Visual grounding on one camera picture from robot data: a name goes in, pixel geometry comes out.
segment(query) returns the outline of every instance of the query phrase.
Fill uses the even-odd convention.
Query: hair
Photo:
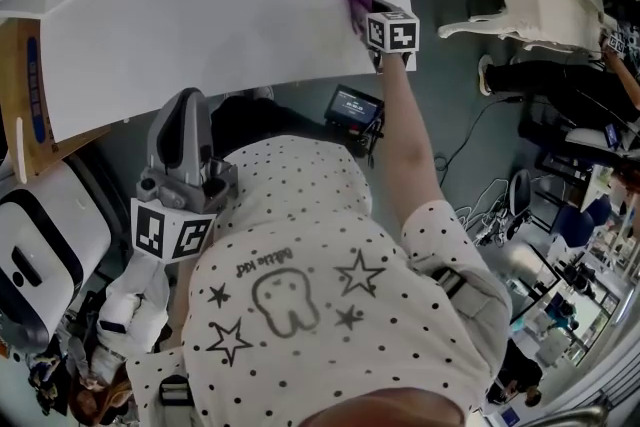
[[[540,393],[540,390],[536,390],[536,394],[531,398],[527,398],[524,403],[527,407],[536,407],[538,404],[540,404],[541,400],[542,393]]]
[[[94,414],[87,415],[80,407],[78,402],[78,395],[81,391],[88,391],[93,395],[98,406],[97,411]],[[80,384],[80,376],[76,371],[75,375],[71,379],[71,390],[69,392],[69,409],[73,417],[81,424],[92,427],[98,425],[106,412],[112,407],[112,405],[122,398],[123,393],[131,392],[131,382],[125,369],[125,364],[120,365],[120,368],[116,371],[116,375],[113,377],[111,384],[102,391],[87,390]]]

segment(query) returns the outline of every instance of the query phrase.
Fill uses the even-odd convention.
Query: polka dot shirt
[[[428,277],[489,274],[448,203],[414,212],[397,244],[341,146],[277,137],[227,160],[239,195],[193,273],[182,347],[127,364],[142,425],[160,423],[158,385],[179,372],[211,426],[295,426],[386,388],[438,393],[465,415],[482,402],[503,348],[479,350]]]

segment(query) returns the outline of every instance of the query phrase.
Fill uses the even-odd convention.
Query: white chair
[[[456,32],[512,35],[528,45],[570,51],[600,51],[602,16],[590,0],[504,0],[497,14],[473,16],[467,22],[444,25],[442,38]]]

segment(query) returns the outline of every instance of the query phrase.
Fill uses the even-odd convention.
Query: black pants
[[[489,66],[485,77],[494,93],[546,96],[563,116],[581,128],[601,130],[610,123],[619,125],[616,116],[629,122],[635,122],[640,116],[618,77],[590,66],[529,61],[510,66]]]
[[[296,135],[318,141],[342,144],[356,157],[361,157],[356,140],[342,131],[321,125],[297,112],[279,106],[268,98],[252,100],[230,96],[211,113],[211,135],[216,157],[249,144],[278,135]]]

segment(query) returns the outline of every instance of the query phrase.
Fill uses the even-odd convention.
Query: gray floor
[[[448,156],[462,143],[480,110],[494,101],[478,91],[479,57],[489,52],[496,64],[506,63],[514,48],[495,36],[461,33],[443,40],[436,34],[437,27],[444,23],[465,20],[471,14],[496,12],[500,0],[411,1],[421,21],[421,50],[418,71],[410,74],[410,80],[434,152]],[[325,107],[337,84],[380,97],[378,79],[364,75],[279,85],[275,87],[276,100],[323,121]],[[216,103],[217,99],[213,99],[212,104]],[[473,205],[494,178],[509,178],[514,167],[533,164],[536,148],[517,134],[521,114],[519,104],[499,104],[484,114],[469,144],[451,165],[444,183],[444,193],[454,207]],[[134,192],[144,166],[146,130],[152,119],[153,114],[146,114],[127,124],[117,124],[99,141],[128,194]],[[399,226],[387,201],[379,159],[378,166],[374,170],[366,168],[365,173],[374,194],[374,219],[397,235]],[[487,194],[480,208],[490,206],[500,192],[496,186],[495,193]]]

